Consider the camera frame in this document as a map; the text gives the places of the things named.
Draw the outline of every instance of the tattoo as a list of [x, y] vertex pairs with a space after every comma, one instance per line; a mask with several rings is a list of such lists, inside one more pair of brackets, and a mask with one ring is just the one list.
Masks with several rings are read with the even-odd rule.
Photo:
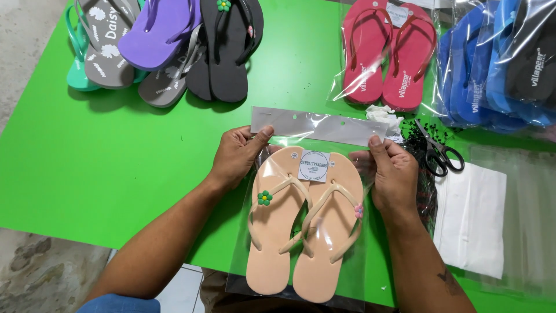
[[444, 274], [438, 273], [438, 277], [446, 283], [446, 289], [452, 296], [465, 295], [465, 292], [455, 280], [454, 276], [450, 273], [448, 268], [444, 266]]

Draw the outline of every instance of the blue sleeve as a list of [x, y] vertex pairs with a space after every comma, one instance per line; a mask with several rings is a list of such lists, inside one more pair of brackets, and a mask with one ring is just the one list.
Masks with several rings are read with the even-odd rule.
[[76, 313], [160, 313], [160, 302], [108, 294], [85, 303]]

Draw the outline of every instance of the person's left hand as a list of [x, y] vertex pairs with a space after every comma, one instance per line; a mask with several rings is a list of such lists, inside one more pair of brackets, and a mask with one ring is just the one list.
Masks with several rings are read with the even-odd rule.
[[263, 127], [258, 134], [251, 133], [251, 126], [225, 132], [207, 177], [223, 184], [225, 191], [236, 188], [251, 169], [257, 153], [268, 144], [273, 134], [272, 126]]

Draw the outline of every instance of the hand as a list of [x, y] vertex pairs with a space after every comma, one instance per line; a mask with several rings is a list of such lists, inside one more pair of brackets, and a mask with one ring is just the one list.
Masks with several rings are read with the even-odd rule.
[[259, 151], [274, 134], [272, 126], [263, 127], [258, 134], [252, 134], [250, 129], [251, 126], [234, 128], [225, 132], [220, 139], [207, 179], [222, 184], [224, 191], [239, 185], [251, 169]]
[[352, 152], [349, 157], [361, 175], [372, 177], [376, 173], [371, 196], [385, 221], [417, 215], [419, 164], [409, 152], [390, 139], [381, 143], [374, 135], [369, 151]]

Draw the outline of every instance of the red flip flop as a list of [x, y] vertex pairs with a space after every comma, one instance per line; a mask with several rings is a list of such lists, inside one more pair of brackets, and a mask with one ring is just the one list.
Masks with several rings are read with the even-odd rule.
[[409, 18], [394, 30], [381, 100], [396, 111], [412, 111], [423, 98], [423, 75], [436, 46], [436, 29], [419, 6], [404, 3], [401, 7], [409, 9]]
[[386, 41], [393, 31], [387, 3], [387, 0], [358, 0], [344, 19], [346, 69], [342, 92], [352, 102], [371, 104], [382, 94], [383, 48], [388, 46]]

